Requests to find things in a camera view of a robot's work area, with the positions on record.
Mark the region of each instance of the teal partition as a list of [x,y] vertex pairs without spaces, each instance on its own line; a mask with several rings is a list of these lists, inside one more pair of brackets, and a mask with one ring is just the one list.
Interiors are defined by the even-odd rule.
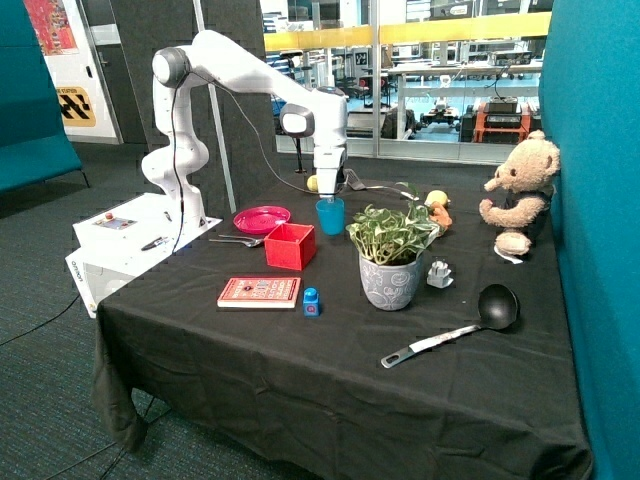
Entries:
[[594,478],[640,478],[637,2],[556,0],[540,96],[562,172],[554,230]]
[[82,168],[22,0],[3,0],[0,192]]

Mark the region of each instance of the yellow beam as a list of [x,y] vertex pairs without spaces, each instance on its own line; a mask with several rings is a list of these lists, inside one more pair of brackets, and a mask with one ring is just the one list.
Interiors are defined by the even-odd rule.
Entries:
[[[382,25],[380,27],[380,43],[545,36],[549,31],[550,21],[551,12],[543,12]],[[279,52],[292,49],[313,50],[318,48],[371,45],[372,38],[371,27],[362,26],[304,32],[269,33],[264,36],[264,44],[267,52]]]
[[441,42],[507,37],[536,37],[549,32],[551,12],[489,15],[380,27],[380,43]]

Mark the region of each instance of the teddy bear ear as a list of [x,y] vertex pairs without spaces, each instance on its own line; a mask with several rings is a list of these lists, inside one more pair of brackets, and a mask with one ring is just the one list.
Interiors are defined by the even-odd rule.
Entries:
[[547,163],[545,169],[551,174],[554,174],[558,170],[560,170],[560,153],[557,151],[557,149],[547,155]]
[[530,138],[532,140],[544,140],[545,135],[542,130],[536,130],[535,132],[531,132],[527,138]]

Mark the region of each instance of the red book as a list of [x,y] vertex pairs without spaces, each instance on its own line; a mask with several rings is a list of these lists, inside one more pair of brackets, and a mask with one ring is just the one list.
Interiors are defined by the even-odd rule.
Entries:
[[218,297],[227,308],[294,308],[300,277],[232,277]]

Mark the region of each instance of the yellow warning sign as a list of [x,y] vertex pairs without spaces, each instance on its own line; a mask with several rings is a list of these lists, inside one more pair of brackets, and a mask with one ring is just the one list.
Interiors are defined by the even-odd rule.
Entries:
[[58,103],[65,127],[95,127],[96,117],[91,109],[89,95],[82,87],[56,88]]

